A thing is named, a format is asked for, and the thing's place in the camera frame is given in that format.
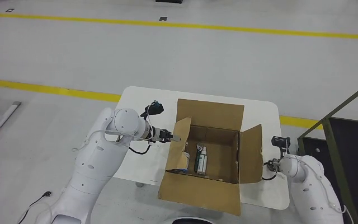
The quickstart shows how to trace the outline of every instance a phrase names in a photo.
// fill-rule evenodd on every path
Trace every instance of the black panel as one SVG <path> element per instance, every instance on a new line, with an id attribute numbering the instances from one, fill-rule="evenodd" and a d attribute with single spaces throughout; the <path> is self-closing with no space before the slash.
<path id="1" fill-rule="evenodd" d="M 169 3 L 181 4 L 183 2 L 183 0 L 156 0 L 156 2 L 169 2 Z"/>
<path id="2" fill-rule="evenodd" d="M 316 160 L 322 163 L 324 168 L 324 175 L 327 177 L 329 182 L 331 182 L 332 187 L 338 197 L 338 200 L 341 203 L 341 207 L 343 208 L 344 203 L 341 197 L 341 191 L 338 186 L 335 170 L 333 168 L 331 156 L 329 155 L 326 140 L 304 137 L 303 145 L 306 155 L 313 156 Z"/>
<path id="3" fill-rule="evenodd" d="M 333 136 L 341 157 L 348 187 L 354 206 L 358 208 L 358 122 L 355 120 L 330 118 Z"/>
<path id="4" fill-rule="evenodd" d="M 197 220 L 194 218 L 181 218 L 180 220 L 175 220 L 173 224 L 211 224 L 211 223 L 204 220 Z"/>

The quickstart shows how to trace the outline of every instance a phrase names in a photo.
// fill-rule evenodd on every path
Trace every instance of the white table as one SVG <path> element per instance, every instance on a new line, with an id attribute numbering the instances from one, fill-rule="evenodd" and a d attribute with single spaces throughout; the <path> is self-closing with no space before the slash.
<path id="1" fill-rule="evenodd" d="M 168 129 L 172 132 L 176 122 L 177 99 L 244 105 L 241 131 L 262 124 L 262 153 L 264 162 L 280 157 L 279 148 L 271 144 L 272 136 L 281 136 L 279 111 L 277 106 L 271 102 L 131 86 L 124 90 L 116 108 L 132 108 L 138 114 L 141 114 L 146 106 L 152 103 L 153 100 L 157 100 L 163 104 L 164 112 L 160 115 L 151 115 L 150 121 L 153 126 Z M 137 151 L 145 151 L 147 145 L 146 141 L 142 141 L 131 142 L 130 146 Z M 114 177 L 160 186 L 167 162 L 168 150 L 169 143 L 158 143 L 152 146 L 149 152 L 144 155 L 137 155 L 128 151 Z M 263 175 L 270 177 L 272 173 L 264 167 Z M 242 203 L 279 210 L 287 208 L 290 202 L 287 179 L 283 175 L 278 175 L 271 181 L 240 184 L 240 196 Z"/>

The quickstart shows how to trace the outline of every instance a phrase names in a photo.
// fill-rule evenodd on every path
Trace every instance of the green metal frame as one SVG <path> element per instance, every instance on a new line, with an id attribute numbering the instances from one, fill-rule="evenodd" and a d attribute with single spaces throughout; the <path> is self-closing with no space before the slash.
<path id="1" fill-rule="evenodd" d="M 329 154 L 331 156 L 333 168 L 335 170 L 335 176 L 338 182 L 338 186 L 341 190 L 341 196 L 344 201 L 344 204 L 347 206 L 352 219 L 355 223 L 358 223 L 358 214 L 357 210 L 354 206 L 352 196 L 350 193 L 350 189 L 348 187 L 348 182 L 346 179 L 346 175 L 343 169 L 343 164 L 341 161 L 341 156 L 337 148 L 336 140 L 332 132 L 331 122 L 329 119 L 335 115 L 336 112 L 340 111 L 344 108 L 347 104 L 353 101 L 355 98 L 358 97 L 358 91 L 355 92 L 352 96 L 350 96 L 347 100 L 345 100 L 341 105 L 336 107 L 330 113 L 328 113 L 324 118 L 322 118 L 319 122 L 309 128 L 305 133 L 303 133 L 300 137 L 297 138 L 298 146 L 299 146 L 299 153 L 301 156 L 305 155 L 305 149 L 303 144 L 303 138 L 307 136 L 311 131 L 315 130 L 319 125 L 323 125 L 324 134 L 326 136 L 326 141 L 328 145 Z"/>

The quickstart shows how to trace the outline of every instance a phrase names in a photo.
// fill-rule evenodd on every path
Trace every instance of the concrete floor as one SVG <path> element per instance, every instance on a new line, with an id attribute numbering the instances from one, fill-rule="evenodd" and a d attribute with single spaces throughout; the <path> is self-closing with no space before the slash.
<path id="1" fill-rule="evenodd" d="M 0 11 L 121 20 L 355 33 L 356 0 L 0 1 Z M 272 101 L 280 115 L 320 119 L 356 91 L 358 42 L 178 29 L 170 27 L 22 20 L 0 17 L 0 80 L 121 94 L 143 86 Z M 116 103 L 0 89 L 0 114 L 21 107 L 0 129 L 0 223 L 14 223 L 51 190 L 52 203 L 73 170 L 75 152 L 92 122 Z M 340 113 L 358 119 L 355 102 Z M 304 128 L 282 126 L 295 139 Z M 315 137 L 322 136 L 317 131 Z M 92 223 L 158 223 L 180 215 L 217 223 L 300 223 L 294 205 L 284 211 L 243 205 L 242 216 L 157 200 L 154 186 L 112 179 Z M 42 208 L 31 211 L 33 223 Z"/>

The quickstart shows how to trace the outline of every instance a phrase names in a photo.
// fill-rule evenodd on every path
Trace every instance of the open cardboard box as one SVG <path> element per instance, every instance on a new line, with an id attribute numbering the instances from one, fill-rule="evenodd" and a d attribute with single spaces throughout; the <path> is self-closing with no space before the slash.
<path id="1" fill-rule="evenodd" d="M 181 141 L 170 144 L 159 199 L 240 215 L 239 183 L 261 181 L 263 166 L 261 125 L 240 132 L 243 113 L 243 105 L 178 99 L 173 134 Z M 194 172 L 199 142 L 208 154 L 205 176 Z"/>

